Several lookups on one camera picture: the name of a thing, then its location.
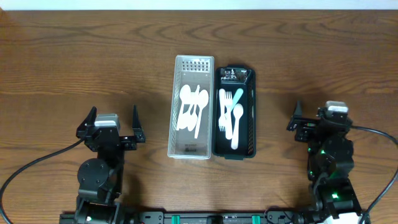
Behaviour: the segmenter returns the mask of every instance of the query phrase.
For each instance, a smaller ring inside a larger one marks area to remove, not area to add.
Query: plastic utensil
[[[195,104],[193,107],[193,113],[187,118],[186,122],[188,124],[188,131],[192,131],[197,125],[198,115],[197,115],[197,104],[198,104],[198,96],[199,96],[200,86],[198,85],[197,90],[195,91],[195,96],[191,99],[191,102]]]
[[[225,138],[231,140],[232,139],[232,121],[231,121],[232,93],[230,91],[226,92],[224,103],[226,107]]]
[[[180,90],[180,99],[181,99],[181,108],[180,108],[180,114],[178,115],[178,120],[177,120],[177,131],[181,127],[181,121],[183,119],[184,106],[189,104],[190,100],[191,100],[191,88],[189,87],[189,85],[184,85],[181,88],[181,90]]]
[[[198,106],[199,106],[199,116],[198,116],[198,121],[197,121],[197,127],[195,128],[195,139],[198,138],[198,134],[199,134],[201,111],[204,109],[204,107],[207,106],[207,104],[209,102],[209,93],[206,90],[202,90],[199,93],[197,102],[198,102]]]
[[[234,98],[232,100],[232,108],[235,107],[235,105],[238,103],[240,100],[241,96],[243,95],[243,89],[238,88],[235,92]]]
[[[231,142],[231,148],[237,149],[238,142],[239,142],[239,119],[241,119],[243,115],[243,106],[240,103],[237,103],[234,107],[233,111],[235,117],[235,126],[234,126],[234,133]]]
[[[221,115],[220,118],[218,118],[218,128],[220,131],[225,131],[225,104],[224,104],[224,99],[225,99],[225,90],[221,88],[218,90],[218,98],[220,99],[220,111]]]

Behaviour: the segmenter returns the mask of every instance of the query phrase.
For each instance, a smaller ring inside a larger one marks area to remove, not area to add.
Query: black cable
[[[23,167],[19,168],[19,170],[15,171],[15,173],[13,173],[6,181],[5,183],[2,185],[1,189],[0,189],[0,213],[2,218],[4,219],[4,221],[6,221],[7,224],[12,224],[11,220],[8,218],[8,216],[6,215],[6,211],[4,211],[4,208],[2,206],[2,195],[4,194],[4,191],[6,190],[6,187],[8,186],[8,184],[18,175],[20,174],[22,171],[26,170],[27,168],[29,168],[30,166],[41,162],[45,159],[51,158],[53,156],[59,155],[63,152],[66,152],[70,149],[73,149],[74,147],[76,147],[77,145],[79,145],[81,142],[84,141],[85,138],[81,138],[79,141],[77,141],[76,143],[66,147],[65,149],[61,149],[57,152],[53,152],[49,155],[43,156],[41,158],[35,159],[34,161],[24,165]]]
[[[385,132],[382,132],[382,131],[379,131],[379,130],[375,130],[375,129],[371,129],[371,128],[360,127],[360,126],[352,126],[352,128],[353,129],[357,129],[357,130],[369,131],[369,132],[372,132],[372,133],[380,134],[380,135],[382,135],[382,136],[384,136],[386,138],[389,138],[398,147],[398,140],[396,138],[392,137],[391,135],[385,133]],[[376,197],[376,199],[374,199],[374,201],[369,205],[368,209],[362,214],[362,218],[359,221],[359,223],[363,223],[365,221],[365,219],[369,216],[369,213],[372,210],[372,208],[380,201],[380,199],[383,196],[385,196],[387,191],[390,190],[390,188],[392,187],[394,182],[397,180],[397,177],[398,177],[398,168],[397,168],[396,173],[394,174],[394,176],[392,176],[392,179],[390,180],[390,182],[384,188],[384,190]]]

